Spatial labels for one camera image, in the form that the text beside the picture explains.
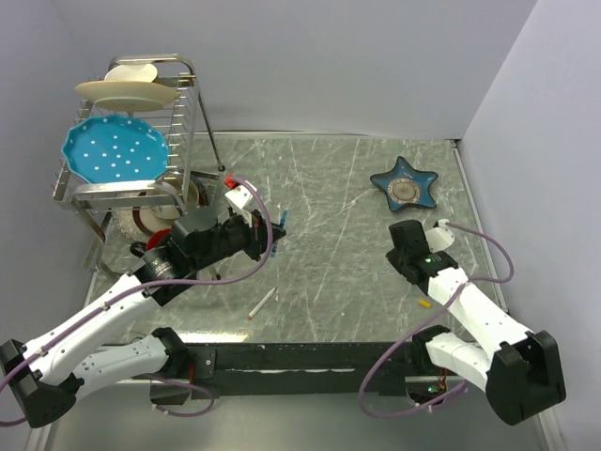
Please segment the blue pen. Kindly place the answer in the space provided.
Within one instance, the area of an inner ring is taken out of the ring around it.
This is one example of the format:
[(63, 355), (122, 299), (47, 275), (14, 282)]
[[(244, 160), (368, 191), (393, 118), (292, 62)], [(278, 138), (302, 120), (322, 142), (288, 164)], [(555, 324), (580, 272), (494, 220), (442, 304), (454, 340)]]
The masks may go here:
[(280, 220), (279, 220), (279, 224), (278, 224), (278, 228), (273, 231), (273, 244), (272, 244), (271, 249), (270, 249), (270, 257), (275, 257), (276, 256), (276, 252), (277, 252), (277, 248), (278, 248), (278, 242), (286, 234), (286, 232), (285, 232), (285, 223), (286, 223), (286, 219), (287, 219), (287, 214), (288, 214), (287, 210), (283, 210), (281, 212)]

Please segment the white orange pen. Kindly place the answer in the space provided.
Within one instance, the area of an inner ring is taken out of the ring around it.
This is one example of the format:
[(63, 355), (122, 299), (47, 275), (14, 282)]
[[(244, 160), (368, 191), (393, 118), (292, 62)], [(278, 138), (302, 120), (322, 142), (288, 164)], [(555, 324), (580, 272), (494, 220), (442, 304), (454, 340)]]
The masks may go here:
[(257, 305), (248, 313), (247, 319), (252, 320), (258, 312), (266, 305), (266, 303), (275, 295), (277, 292), (277, 287), (273, 287), (258, 303)]

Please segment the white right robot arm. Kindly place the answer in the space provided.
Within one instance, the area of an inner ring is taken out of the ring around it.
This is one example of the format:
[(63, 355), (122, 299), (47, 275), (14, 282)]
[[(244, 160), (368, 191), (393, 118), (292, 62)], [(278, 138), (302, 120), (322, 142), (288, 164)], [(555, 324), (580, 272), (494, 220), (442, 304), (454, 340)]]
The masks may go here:
[(559, 346), (505, 313), (447, 253), (454, 226), (425, 230), (416, 220), (390, 225), (389, 263), (410, 284), (450, 313), (470, 334), (465, 341), (426, 324), (409, 335), (410, 361), (422, 374), (447, 369), (485, 393), (494, 413), (514, 426), (566, 399)]

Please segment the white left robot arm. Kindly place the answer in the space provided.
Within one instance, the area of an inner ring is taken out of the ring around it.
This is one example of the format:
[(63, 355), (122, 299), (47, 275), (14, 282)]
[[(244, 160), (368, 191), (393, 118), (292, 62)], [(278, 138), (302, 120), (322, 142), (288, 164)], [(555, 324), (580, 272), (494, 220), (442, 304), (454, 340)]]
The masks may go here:
[(222, 223), (203, 209), (177, 219), (96, 301), (36, 339), (10, 339), (2, 345), (1, 386), (10, 389), (23, 413), (2, 427), (26, 423), (41, 428), (118, 381), (178, 376), (191, 357), (169, 327), (131, 345), (100, 346), (120, 327), (200, 285), (197, 274), (228, 257), (242, 252), (263, 266), (273, 244), (284, 236), (285, 230), (258, 210), (248, 217), (231, 214)]

